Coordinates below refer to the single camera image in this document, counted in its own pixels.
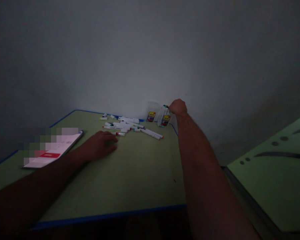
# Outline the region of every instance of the wall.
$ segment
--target wall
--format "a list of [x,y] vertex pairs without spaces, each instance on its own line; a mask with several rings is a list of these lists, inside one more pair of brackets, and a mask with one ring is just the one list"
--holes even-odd
[[73,109],[182,98],[221,164],[300,117],[300,1],[0,1],[0,159]]

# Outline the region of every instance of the floor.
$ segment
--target floor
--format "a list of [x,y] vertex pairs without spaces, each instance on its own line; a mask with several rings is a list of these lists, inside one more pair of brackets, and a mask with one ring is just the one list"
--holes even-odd
[[23,239],[192,239],[186,208],[29,231]]

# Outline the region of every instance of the blue table edge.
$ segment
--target blue table edge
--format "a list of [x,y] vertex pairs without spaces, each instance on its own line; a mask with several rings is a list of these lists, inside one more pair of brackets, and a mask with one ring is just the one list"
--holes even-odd
[[[61,118],[59,121],[55,122],[50,126],[53,127],[57,123],[59,123],[61,120],[65,119],[68,117],[70,114],[72,114],[75,111],[82,111],[82,112],[91,112],[91,113],[98,113],[98,114],[103,114],[99,112],[92,112],[92,111],[86,111],[86,110],[80,110],[76,109],[73,110],[72,112],[68,113],[65,115],[63,118]],[[169,123],[172,127],[175,133],[178,136],[178,133],[174,126]],[[18,150],[14,151],[4,159],[0,161],[0,164],[3,163],[5,160],[16,154]],[[149,208],[149,209],[142,209],[142,210],[135,210],[135,211],[128,211],[128,212],[120,212],[120,213],[111,213],[111,214],[104,214],[104,215],[96,215],[96,216],[88,216],[88,217],[80,217],[80,218],[70,218],[70,219],[63,219],[63,220],[56,220],[56,221],[47,221],[47,222],[39,222],[37,223],[31,230],[39,230],[39,229],[44,229],[44,228],[51,228],[51,227],[57,227],[57,226],[64,226],[68,224],[75,224],[75,223],[83,223],[83,222],[89,222],[89,221],[96,221],[96,220],[101,220],[101,219],[107,219],[107,218],[114,218],[114,217],[122,217],[122,216],[128,216],[128,215],[133,215],[133,214],[142,214],[142,213],[148,213],[148,212],[154,212],[154,211],[159,211],[159,210],[171,210],[171,209],[178,209],[178,208],[183,208],[186,207],[185,204],[181,205],[174,205],[174,206],[168,206],[168,207],[158,207],[158,208]]]

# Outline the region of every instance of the hand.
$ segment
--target hand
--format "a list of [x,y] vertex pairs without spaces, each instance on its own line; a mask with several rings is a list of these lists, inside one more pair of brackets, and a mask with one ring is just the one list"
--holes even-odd
[[72,153],[84,161],[98,160],[117,149],[116,145],[108,146],[109,141],[117,142],[118,139],[110,132],[99,131],[73,150]]
[[180,98],[174,100],[171,103],[171,105],[169,106],[169,110],[176,116],[182,116],[188,112],[186,103],[182,101]]

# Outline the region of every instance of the table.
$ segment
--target table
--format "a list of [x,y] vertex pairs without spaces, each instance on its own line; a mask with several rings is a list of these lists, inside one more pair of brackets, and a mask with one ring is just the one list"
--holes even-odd
[[[99,120],[101,116],[101,113],[75,110],[52,127],[83,128],[84,136],[72,148],[75,149],[103,130],[105,121]],[[160,128],[150,122],[142,125],[164,138],[158,141],[133,131],[125,137],[118,136],[118,149],[82,169],[34,229],[184,207],[186,199],[174,127],[170,124]],[[22,165],[22,151],[0,163],[0,189],[33,172],[21,169]]]
[[225,172],[277,238],[300,237],[300,119]]

